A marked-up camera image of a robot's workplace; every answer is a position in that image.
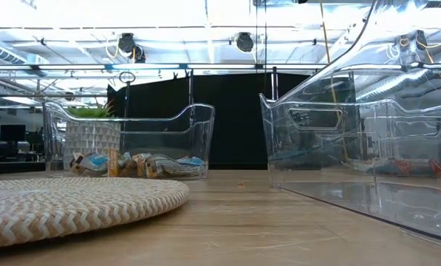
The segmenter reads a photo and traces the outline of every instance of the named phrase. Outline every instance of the clear plastic bin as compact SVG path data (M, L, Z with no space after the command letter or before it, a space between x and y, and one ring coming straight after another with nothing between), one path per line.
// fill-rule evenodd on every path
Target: clear plastic bin
M352 48L261 98L271 183L441 238L441 1L375 1Z
M206 178L214 108L192 104L167 119L77 118L44 104L50 177Z

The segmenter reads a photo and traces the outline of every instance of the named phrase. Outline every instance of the wooden tabletop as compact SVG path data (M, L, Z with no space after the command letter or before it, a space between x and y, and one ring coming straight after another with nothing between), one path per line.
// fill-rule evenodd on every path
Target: wooden tabletop
M190 199L176 211L1 249L0 265L441 266L441 246L270 188L266 171L210 171L208 180L187 184Z

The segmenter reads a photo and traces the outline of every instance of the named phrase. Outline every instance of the black backdrop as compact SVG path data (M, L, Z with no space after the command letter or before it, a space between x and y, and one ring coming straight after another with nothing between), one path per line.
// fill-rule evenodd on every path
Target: black backdrop
M283 95L306 75L278 74L278 93ZM131 86L129 117L173 117L188 105L188 79L178 78ZM200 75L193 79L195 103L215 107L211 169L266 169L267 153L264 142L259 93L271 98L271 75ZM109 88L109 101L116 115L123 117L125 91Z

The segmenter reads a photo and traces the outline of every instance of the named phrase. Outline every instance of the round woven mat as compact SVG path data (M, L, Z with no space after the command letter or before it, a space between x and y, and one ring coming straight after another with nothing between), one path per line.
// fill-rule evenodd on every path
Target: round woven mat
M60 178L0 181L0 247L122 225L187 201L170 180Z

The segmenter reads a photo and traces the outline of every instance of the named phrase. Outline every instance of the white geometric planter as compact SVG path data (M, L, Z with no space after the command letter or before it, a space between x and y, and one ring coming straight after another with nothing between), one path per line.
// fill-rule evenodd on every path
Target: white geometric planter
M109 156L109 149L120 150L120 124L104 122L73 122L66 125L64 170L70 170L74 153L96 152Z

